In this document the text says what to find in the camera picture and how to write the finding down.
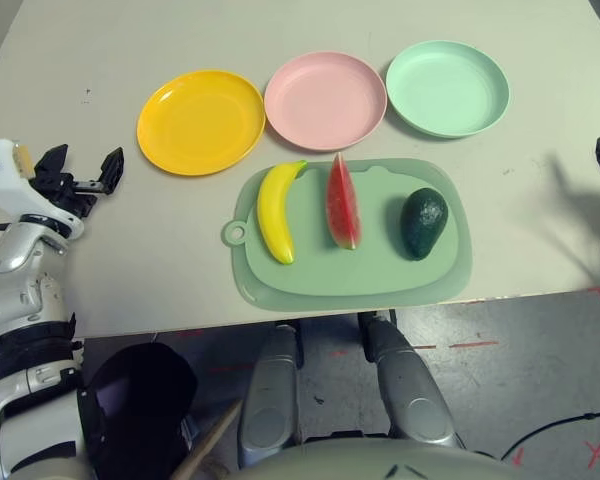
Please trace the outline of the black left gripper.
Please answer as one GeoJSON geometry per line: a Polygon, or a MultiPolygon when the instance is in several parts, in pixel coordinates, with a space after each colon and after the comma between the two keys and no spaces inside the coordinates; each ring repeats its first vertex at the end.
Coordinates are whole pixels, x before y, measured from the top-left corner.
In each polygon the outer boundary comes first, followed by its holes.
{"type": "Polygon", "coordinates": [[[97,195],[110,195],[115,191],[124,172],[123,148],[118,147],[106,156],[98,182],[75,181],[72,174],[65,173],[67,152],[67,144],[47,150],[35,165],[35,177],[29,183],[54,206],[84,219],[97,202],[97,195]]]}

